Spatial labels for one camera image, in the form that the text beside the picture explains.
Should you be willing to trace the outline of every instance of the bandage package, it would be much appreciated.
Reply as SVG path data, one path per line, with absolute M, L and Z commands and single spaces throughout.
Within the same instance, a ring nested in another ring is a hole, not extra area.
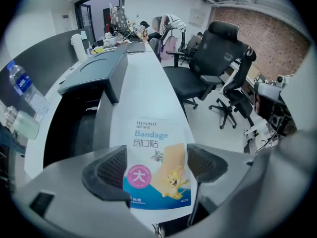
M 182 127 L 168 120 L 136 119 L 127 133 L 123 190 L 131 196 L 131 208 L 163 210 L 191 205 Z

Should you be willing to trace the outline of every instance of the doorway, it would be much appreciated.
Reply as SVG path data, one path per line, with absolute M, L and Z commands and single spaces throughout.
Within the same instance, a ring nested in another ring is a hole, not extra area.
M 93 25 L 93 19 L 91 15 L 91 6 L 83 3 L 80 5 L 80 11 L 82 16 L 81 19 L 82 19 L 83 28 L 86 31 L 89 42 L 92 44 L 96 42 L 96 37 L 94 33 L 94 25 Z
M 78 28 L 86 30 L 90 44 L 105 35 L 106 24 L 110 22 L 109 5 L 124 6 L 124 0 L 80 0 L 75 3 Z

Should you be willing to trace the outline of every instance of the desk partition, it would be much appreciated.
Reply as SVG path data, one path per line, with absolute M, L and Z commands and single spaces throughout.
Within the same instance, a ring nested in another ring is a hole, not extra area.
M 83 29 L 68 31 L 47 38 L 14 58 L 16 64 L 24 67 L 36 88 L 45 95 L 58 78 L 78 61 L 70 38 Z M 87 49 L 88 40 L 83 40 Z M 6 68 L 0 71 L 0 100 L 6 106 L 15 106 L 33 116 L 35 112 L 13 89 Z

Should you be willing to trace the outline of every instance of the hynaut logo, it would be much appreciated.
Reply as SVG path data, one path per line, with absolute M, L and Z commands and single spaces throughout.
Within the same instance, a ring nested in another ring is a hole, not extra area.
M 151 125 L 151 126 L 156 126 L 156 122 L 145 122 L 145 121 L 137 121 L 137 125 Z

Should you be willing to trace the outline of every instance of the door frame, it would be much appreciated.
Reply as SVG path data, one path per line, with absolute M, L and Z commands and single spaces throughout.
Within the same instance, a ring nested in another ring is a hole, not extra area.
M 76 21 L 77 21 L 78 29 L 84 28 L 83 23 L 82 23 L 83 19 L 82 19 L 82 15 L 81 15 L 80 5 L 82 5 L 83 3 L 87 2 L 87 1 L 90 1 L 90 0 L 79 0 L 79 1 L 74 3 L 75 15 L 76 15 Z
M 91 28 L 92 28 L 92 32 L 93 32 L 93 38 L 94 38 L 94 43 L 96 42 L 96 37 L 95 37 L 95 30 L 94 30 L 94 24 L 93 24 L 93 18 L 91 16 L 91 6 L 90 5 L 87 5 L 87 4 L 80 4 L 79 5 L 79 8 L 80 7 L 87 7 L 89 8 L 89 17 L 90 17 L 90 23 L 91 23 Z M 81 10 L 80 10 L 80 23 L 82 24 L 82 27 L 81 28 L 84 28 L 84 25 L 83 25 L 83 17 L 82 17 L 82 14 L 81 14 Z

